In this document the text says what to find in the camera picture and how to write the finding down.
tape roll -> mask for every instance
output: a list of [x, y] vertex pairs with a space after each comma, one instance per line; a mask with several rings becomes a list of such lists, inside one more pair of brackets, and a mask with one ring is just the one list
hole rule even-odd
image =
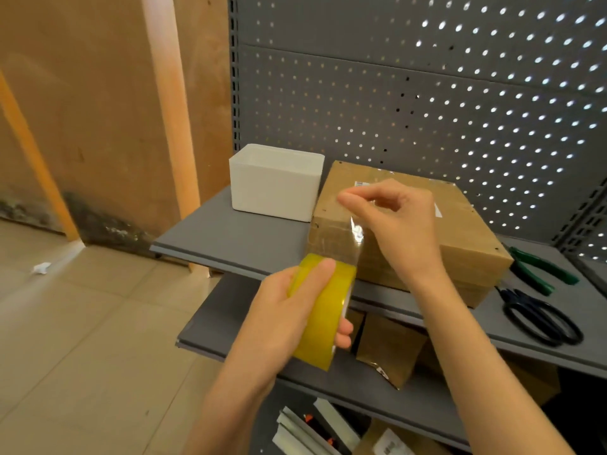
[[[301, 261], [289, 289], [289, 297], [323, 258], [315, 253], [309, 253]], [[324, 371], [329, 370], [335, 353], [335, 334], [338, 331], [339, 320], [345, 316], [348, 308], [355, 278], [355, 266], [340, 261], [336, 262], [335, 273], [315, 301], [302, 339], [293, 353], [294, 357]]]

white plastic box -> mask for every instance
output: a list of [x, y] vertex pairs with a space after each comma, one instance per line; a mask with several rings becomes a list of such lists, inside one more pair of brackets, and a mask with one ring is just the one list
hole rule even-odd
[[230, 158], [232, 207], [309, 222], [325, 156], [248, 144]]

hand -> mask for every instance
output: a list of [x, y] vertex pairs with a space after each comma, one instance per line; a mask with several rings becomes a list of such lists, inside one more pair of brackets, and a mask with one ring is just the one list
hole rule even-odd
[[437, 272], [444, 273], [430, 191], [388, 179], [348, 188], [338, 194], [338, 202], [368, 223], [384, 257], [407, 286], [411, 288]]
[[[287, 298], [297, 267], [265, 278], [251, 302], [247, 318], [234, 340], [226, 366], [265, 388], [286, 365], [301, 340], [316, 298], [333, 272], [335, 260], [326, 258], [309, 274], [297, 292]], [[341, 319], [335, 345], [348, 348], [351, 322]]]

wooden beam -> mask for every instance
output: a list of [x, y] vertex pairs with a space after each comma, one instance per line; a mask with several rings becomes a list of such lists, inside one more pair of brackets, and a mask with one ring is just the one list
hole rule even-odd
[[200, 206], [173, 0], [141, 0], [181, 219]]
[[50, 174], [46, 161], [40, 153], [38, 144], [36, 144], [34, 134], [32, 134], [26, 117], [21, 112], [19, 103], [17, 103], [2, 70], [0, 70], [0, 106], [2, 106], [4, 116], [15, 133], [15, 137], [19, 141], [27, 162], [34, 171], [34, 175], [44, 191], [44, 195], [47, 197], [55, 214], [57, 214], [65, 236], [70, 241], [79, 240], [78, 229], [65, 205], [65, 201], [63, 201], [63, 197], [53, 176]]

green pliers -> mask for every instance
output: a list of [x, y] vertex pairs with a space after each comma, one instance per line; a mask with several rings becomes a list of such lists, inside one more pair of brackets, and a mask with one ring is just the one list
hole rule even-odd
[[502, 244], [514, 259], [514, 262], [510, 267], [510, 271], [512, 271], [521, 281], [525, 282], [546, 297], [554, 292], [554, 286], [533, 274], [531, 270], [524, 264], [539, 268], [540, 270], [551, 274], [570, 286], [580, 282], [580, 279], [577, 276], [569, 273], [567, 270], [564, 270], [559, 266], [556, 266], [554, 263], [549, 262], [548, 260], [544, 260], [543, 258], [533, 255], [532, 253], [521, 251], [516, 247], [507, 246], [504, 243]]

